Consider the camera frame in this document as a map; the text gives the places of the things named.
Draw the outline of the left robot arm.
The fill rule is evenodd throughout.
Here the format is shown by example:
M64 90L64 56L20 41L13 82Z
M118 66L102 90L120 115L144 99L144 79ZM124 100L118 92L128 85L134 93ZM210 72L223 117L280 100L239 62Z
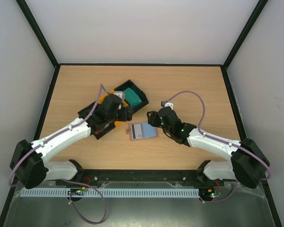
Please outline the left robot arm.
M16 177L27 189L50 180L79 180L81 166L74 160L52 161L52 158L71 144L88 136L100 139L115 128L115 122L132 119L133 109L125 102L125 93L116 91L105 96L101 103L82 109L70 124L42 139L20 141L15 148L10 168L10 186Z

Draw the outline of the black bin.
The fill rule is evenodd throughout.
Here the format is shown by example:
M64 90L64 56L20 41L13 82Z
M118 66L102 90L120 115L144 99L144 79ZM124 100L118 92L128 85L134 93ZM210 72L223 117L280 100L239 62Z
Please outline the black bin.
M84 119L86 116L88 116L94 104L95 102L91 103L90 105L80 110L78 112L79 118ZM90 115L90 117L86 120L86 122L88 126L91 128L90 135L94 135L95 138L99 140L115 128L115 123L105 122L102 118L96 115L96 110L97 109L94 110L94 112Z
M133 109L134 113L149 104L146 94L130 79L114 88L114 91L125 93L125 102Z

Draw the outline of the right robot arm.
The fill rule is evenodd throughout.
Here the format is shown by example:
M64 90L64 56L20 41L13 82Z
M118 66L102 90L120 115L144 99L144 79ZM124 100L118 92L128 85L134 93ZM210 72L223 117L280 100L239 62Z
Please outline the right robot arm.
M169 106L147 112L148 124L161 128L176 143L200 148L224 158L223 162L204 161L197 180L208 185L212 180L237 180L255 189L265 178L270 163L259 146L251 139L230 140L202 131L197 126L182 122Z

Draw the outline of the yellow bin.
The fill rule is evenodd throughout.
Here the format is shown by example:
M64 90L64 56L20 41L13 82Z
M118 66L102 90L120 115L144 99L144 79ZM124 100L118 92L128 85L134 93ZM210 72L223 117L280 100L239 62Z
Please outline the yellow bin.
M105 122L118 122L118 110L122 106L129 106L125 101L122 101L121 98L110 93L106 95L102 102L98 105L96 114L102 118Z

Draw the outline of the white card with stripe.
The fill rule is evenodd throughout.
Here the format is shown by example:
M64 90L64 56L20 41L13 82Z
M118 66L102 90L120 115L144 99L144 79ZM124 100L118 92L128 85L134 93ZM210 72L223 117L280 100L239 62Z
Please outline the white card with stripe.
M132 140L140 140L144 138L142 125L140 123L131 124L130 130L131 130Z

